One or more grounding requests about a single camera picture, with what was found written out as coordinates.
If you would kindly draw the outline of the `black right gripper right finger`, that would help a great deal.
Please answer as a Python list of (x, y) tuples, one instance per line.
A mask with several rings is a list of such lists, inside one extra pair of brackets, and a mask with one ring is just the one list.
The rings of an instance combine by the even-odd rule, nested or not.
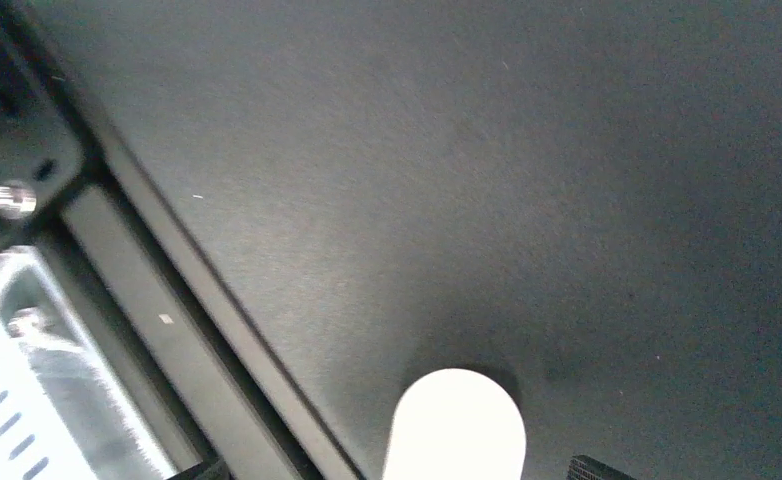
[(587, 455), (573, 456), (567, 469), (567, 480), (636, 480), (634, 477)]

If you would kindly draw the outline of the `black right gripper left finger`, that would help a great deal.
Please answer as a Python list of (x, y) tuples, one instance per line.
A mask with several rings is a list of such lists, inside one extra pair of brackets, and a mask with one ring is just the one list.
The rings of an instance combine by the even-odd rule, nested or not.
[(222, 458), (214, 458), (178, 472), (168, 480), (231, 480), (231, 473)]

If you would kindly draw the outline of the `white earbud charging case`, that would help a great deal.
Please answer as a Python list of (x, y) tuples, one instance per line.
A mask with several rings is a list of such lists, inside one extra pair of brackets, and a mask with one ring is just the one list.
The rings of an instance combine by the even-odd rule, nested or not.
[(385, 480), (519, 480), (526, 454), (522, 415), (510, 394), (468, 369), (412, 383), (392, 417)]

